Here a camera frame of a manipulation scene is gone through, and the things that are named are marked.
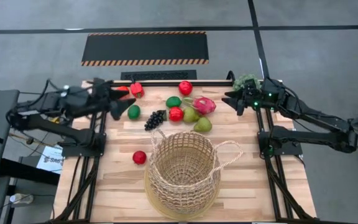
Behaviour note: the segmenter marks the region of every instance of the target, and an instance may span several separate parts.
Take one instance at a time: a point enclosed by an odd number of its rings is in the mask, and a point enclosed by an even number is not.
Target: pear
[[[183,121],[186,123],[191,123],[199,120],[199,116],[196,110],[191,107],[187,107],[183,110]]]
[[[194,130],[196,132],[208,132],[212,129],[212,124],[208,118],[202,117],[200,118],[196,125],[194,125]]]

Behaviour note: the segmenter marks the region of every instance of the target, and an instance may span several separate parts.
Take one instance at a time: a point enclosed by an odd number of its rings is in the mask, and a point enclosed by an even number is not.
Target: wooden table
[[[226,140],[237,141],[244,150],[244,155],[235,163],[225,167],[221,172],[221,190],[213,206],[203,217],[194,221],[206,222],[251,222],[274,221],[272,199],[267,179],[265,163],[259,158],[259,146],[256,137],[258,123],[255,111],[246,109],[242,116],[221,101],[224,92],[231,87],[194,87],[192,95],[203,95],[216,103],[216,111],[208,115],[213,129],[205,134],[213,144]],[[145,87],[145,96],[136,101],[142,114],[138,121],[130,121],[124,113],[119,121],[108,116],[106,134],[108,140],[104,156],[100,160],[96,192],[93,202],[91,222],[172,222],[159,214],[149,204],[144,191],[144,166],[135,165],[132,154],[142,150],[151,154],[150,133],[144,131],[144,124],[153,111],[165,109],[165,100],[170,96],[179,96],[177,87]],[[275,125],[292,128],[293,123],[281,115],[273,114]],[[74,128],[89,127],[86,118],[76,119]],[[192,124],[173,124],[168,121],[161,125],[161,130],[170,135],[179,131],[188,131]],[[219,148],[219,160],[230,161],[237,156],[234,146]],[[66,159],[54,203],[56,214],[66,207],[73,169],[77,158]],[[305,168],[294,156],[282,156],[285,177],[289,191],[305,209],[315,216]],[[73,194],[78,188],[81,166],[78,166]],[[281,192],[277,189],[282,216],[285,207]],[[81,203],[80,218],[85,215],[87,193]]]

